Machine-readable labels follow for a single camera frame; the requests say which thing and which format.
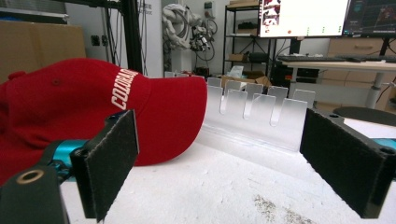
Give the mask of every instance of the monitor screen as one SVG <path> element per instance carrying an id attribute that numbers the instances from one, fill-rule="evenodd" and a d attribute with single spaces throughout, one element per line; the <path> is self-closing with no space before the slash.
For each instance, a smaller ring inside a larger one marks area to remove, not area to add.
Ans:
<path id="1" fill-rule="evenodd" d="M 260 0 L 260 37 L 341 36 L 348 0 Z"/>
<path id="2" fill-rule="evenodd" d="M 351 0 L 343 35 L 396 37 L 396 0 Z"/>

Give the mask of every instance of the desk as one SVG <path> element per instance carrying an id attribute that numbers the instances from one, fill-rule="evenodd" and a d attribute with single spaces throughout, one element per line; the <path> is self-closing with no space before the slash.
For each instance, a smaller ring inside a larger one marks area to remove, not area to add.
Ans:
<path id="1" fill-rule="evenodd" d="M 360 125 L 372 137 L 396 137 L 396 128 L 367 128 L 365 122 L 352 121 L 351 127 Z M 95 223 L 84 217 L 76 183 L 61 188 L 70 222 Z M 361 219 L 300 153 L 280 152 L 204 126 L 174 160 L 134 167 L 105 223 L 389 224 L 396 223 L 395 207 L 393 182 L 380 217 Z"/>
<path id="2" fill-rule="evenodd" d="M 287 67 L 293 68 L 292 80 L 290 83 L 290 92 L 296 89 L 305 91 L 314 91 L 317 101 L 327 103 L 346 104 L 346 105 L 364 105 L 369 108 L 375 108 L 375 102 L 381 92 L 381 85 L 385 74 L 396 74 L 396 63 L 384 62 L 365 62 L 365 63 L 348 63 L 348 62 L 283 62 Z M 374 85 L 371 89 L 351 88 L 343 86 L 319 85 L 312 83 L 296 82 L 298 68 L 312 68 L 320 70 L 344 70 L 358 71 L 364 76 L 364 73 L 375 72 Z"/>

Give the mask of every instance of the acrylic slot divider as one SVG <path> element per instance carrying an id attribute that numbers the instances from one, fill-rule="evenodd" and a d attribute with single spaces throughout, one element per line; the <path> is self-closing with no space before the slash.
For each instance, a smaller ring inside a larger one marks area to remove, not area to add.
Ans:
<path id="1" fill-rule="evenodd" d="M 216 128 L 287 151 L 299 151 L 305 113 L 312 107 L 315 93 L 229 80 L 224 94 L 218 78 L 207 79 L 207 105 L 204 127 Z"/>

